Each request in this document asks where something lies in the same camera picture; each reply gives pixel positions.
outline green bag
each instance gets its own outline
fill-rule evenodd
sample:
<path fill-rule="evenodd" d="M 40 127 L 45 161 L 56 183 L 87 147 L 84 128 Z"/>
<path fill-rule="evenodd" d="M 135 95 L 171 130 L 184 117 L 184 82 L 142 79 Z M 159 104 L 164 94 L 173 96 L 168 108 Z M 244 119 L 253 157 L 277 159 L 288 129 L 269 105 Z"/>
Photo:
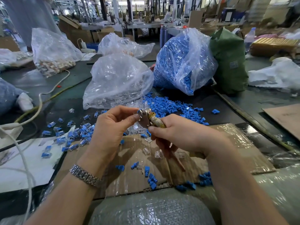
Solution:
<path fill-rule="evenodd" d="M 244 91 L 248 85 L 248 72 L 245 70 L 244 40 L 225 28 L 212 35 L 209 43 L 219 67 L 214 79 L 227 94 Z"/>

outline white cable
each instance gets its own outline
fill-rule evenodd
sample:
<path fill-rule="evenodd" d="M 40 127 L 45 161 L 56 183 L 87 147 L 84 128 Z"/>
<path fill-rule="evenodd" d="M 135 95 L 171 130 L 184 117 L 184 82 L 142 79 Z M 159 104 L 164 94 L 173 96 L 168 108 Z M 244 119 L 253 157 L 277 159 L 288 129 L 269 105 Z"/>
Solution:
<path fill-rule="evenodd" d="M 5 132 L 3 128 L 0 127 L 0 130 L 2 132 L 4 132 L 7 136 L 9 136 L 9 138 L 15 143 L 15 145 L 16 145 L 19 153 L 20 153 L 20 156 L 22 158 L 24 167 L 25 167 L 25 172 L 26 172 L 26 177 L 27 177 L 27 182 L 28 182 L 28 205 L 27 205 L 27 210 L 26 210 L 25 217 L 24 217 L 24 222 L 23 222 L 23 223 L 25 223 L 25 221 L 27 220 L 28 215 L 29 215 L 31 201 L 32 201 L 32 185 L 31 185 L 31 181 L 30 181 L 30 178 L 29 178 L 30 177 L 30 171 L 28 169 L 28 165 L 27 165 L 25 156 L 24 156 L 18 142 L 14 139 L 13 136 L 11 136 L 9 133 Z"/>
<path fill-rule="evenodd" d="M 42 109 L 42 106 L 43 106 L 42 95 L 47 95 L 47 94 L 52 93 L 52 92 L 55 90 L 55 88 L 56 88 L 56 87 L 57 87 L 64 79 L 66 79 L 66 78 L 70 75 L 70 72 L 69 72 L 68 70 L 65 70 L 65 71 L 68 72 L 68 75 L 67 75 L 66 77 L 64 77 L 63 79 L 61 79 L 61 80 L 60 80 L 60 81 L 52 88 L 51 91 L 49 91 L 49 92 L 47 92 L 47 93 L 40 93 L 40 94 L 38 95 L 40 104 L 39 104 L 39 108 L 38 108 L 37 112 L 35 113 L 35 115 L 33 115 L 30 119 L 28 119 L 27 121 L 24 121 L 24 122 L 22 122 L 22 123 L 10 123 L 10 124 L 4 124 L 4 125 L 2 125 L 1 127 L 2 127 L 4 130 L 11 130 L 11 129 L 13 129 L 13 128 L 16 128 L 16 127 L 20 127 L 20 126 L 22 126 L 22 125 L 25 125 L 25 124 L 31 122 L 33 119 L 35 119 L 35 118 L 39 115 L 39 113 L 40 113 L 40 111 L 41 111 L 41 109 Z"/>

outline hand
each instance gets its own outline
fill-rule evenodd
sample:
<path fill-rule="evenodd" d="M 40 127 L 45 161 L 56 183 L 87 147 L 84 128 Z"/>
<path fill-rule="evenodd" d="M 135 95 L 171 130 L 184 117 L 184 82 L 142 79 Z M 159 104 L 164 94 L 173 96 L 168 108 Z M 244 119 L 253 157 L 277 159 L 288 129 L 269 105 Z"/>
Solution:
<path fill-rule="evenodd" d="M 123 133 L 139 120 L 138 108 L 117 106 L 98 116 L 89 151 L 99 155 L 107 164 L 113 160 Z"/>
<path fill-rule="evenodd" d="M 229 142 L 219 131 L 175 114 L 161 120 L 167 128 L 150 126 L 148 130 L 152 134 L 151 139 L 156 140 L 167 158 L 170 157 L 170 150 L 176 151 L 178 147 L 186 151 L 201 152 L 207 157 L 211 150 L 221 148 L 222 144 Z"/>

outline bag of clear parts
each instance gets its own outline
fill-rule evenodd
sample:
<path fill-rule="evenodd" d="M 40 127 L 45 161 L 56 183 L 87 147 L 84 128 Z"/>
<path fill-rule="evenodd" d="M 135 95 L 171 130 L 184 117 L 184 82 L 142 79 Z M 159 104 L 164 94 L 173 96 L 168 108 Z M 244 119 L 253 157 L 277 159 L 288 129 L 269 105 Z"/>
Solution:
<path fill-rule="evenodd" d="M 65 37 L 43 28 L 32 29 L 33 62 L 45 76 L 60 73 L 82 59 L 82 52 Z"/>
<path fill-rule="evenodd" d="M 171 38 L 157 54 L 153 86 L 177 88 L 187 95 L 204 86 L 218 68 L 209 40 L 195 28 Z"/>
<path fill-rule="evenodd" d="M 109 33 L 104 36 L 98 46 L 98 54 L 103 56 L 109 54 L 124 53 L 135 58 L 143 58 L 151 53 L 155 43 L 140 45 L 130 41 L 129 38 L 121 38 L 115 33 Z"/>
<path fill-rule="evenodd" d="M 92 80 L 83 95 L 83 108 L 111 108 L 147 94 L 153 86 L 153 72 L 127 54 L 100 57 L 92 67 Z"/>

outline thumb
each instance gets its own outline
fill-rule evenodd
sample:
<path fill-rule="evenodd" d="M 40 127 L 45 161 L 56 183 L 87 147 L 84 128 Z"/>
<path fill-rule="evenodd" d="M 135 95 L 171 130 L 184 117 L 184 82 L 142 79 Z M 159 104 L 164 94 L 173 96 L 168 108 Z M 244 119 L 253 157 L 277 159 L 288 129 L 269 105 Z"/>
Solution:
<path fill-rule="evenodd" d="M 148 131 L 156 137 L 168 140 L 167 128 L 149 126 Z"/>
<path fill-rule="evenodd" d="M 132 126 L 134 123 L 136 123 L 141 117 L 138 114 L 133 114 L 126 119 L 120 121 L 120 125 L 122 126 L 123 130 L 125 131 L 130 126 Z"/>

